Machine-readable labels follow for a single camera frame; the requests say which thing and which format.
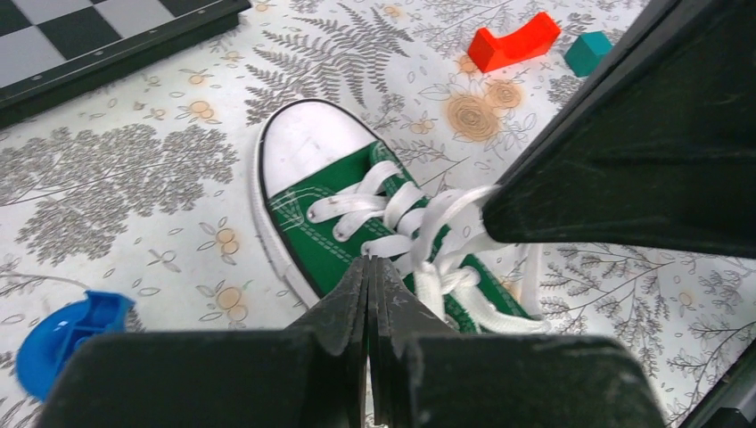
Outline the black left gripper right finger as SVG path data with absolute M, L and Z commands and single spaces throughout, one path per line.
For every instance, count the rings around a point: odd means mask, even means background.
M 368 261 L 374 418 L 390 427 L 661 427 L 639 364 L 614 340 L 462 334 L 387 259 Z

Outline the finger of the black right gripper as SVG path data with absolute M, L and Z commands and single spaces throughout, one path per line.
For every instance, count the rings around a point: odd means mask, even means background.
M 755 4 L 652 1 L 482 211 L 501 243 L 755 255 Z

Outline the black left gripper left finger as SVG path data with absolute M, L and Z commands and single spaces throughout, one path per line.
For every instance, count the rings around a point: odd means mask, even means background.
M 106 333 L 74 352 L 40 427 L 360 427 L 367 258 L 283 330 Z

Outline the green canvas sneaker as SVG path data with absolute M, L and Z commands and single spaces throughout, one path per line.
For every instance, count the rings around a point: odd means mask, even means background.
M 462 333 L 547 333 L 481 262 L 499 243 L 461 235 L 452 219 L 496 185 L 427 194 L 361 119 L 320 99 L 278 109 L 251 161 L 251 203 L 276 274 L 307 305 L 358 257 L 388 259 L 431 316 Z

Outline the teal cube block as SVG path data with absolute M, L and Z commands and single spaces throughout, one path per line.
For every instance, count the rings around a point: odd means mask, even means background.
M 576 38 L 563 58 L 578 78 L 589 76 L 612 49 L 612 43 L 602 31 L 589 32 Z

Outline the red arch block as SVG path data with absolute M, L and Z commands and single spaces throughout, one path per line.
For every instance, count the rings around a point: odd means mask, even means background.
M 495 37 L 487 28 L 478 29 L 467 55 L 481 72 L 488 73 L 546 54 L 561 32 L 548 13 L 539 12 L 504 37 Z

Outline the blue plastic cap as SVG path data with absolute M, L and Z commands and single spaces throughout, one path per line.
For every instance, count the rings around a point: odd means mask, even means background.
M 46 399 L 55 379 L 84 342 L 96 335 L 126 331 L 133 300 L 115 292 L 86 291 L 85 296 L 43 319 L 20 346 L 16 374 L 32 397 Z

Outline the black grey chessboard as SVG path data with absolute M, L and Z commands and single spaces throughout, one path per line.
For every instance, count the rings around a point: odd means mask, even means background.
M 220 35 L 250 7 L 243 0 L 3 0 L 1 126 Z

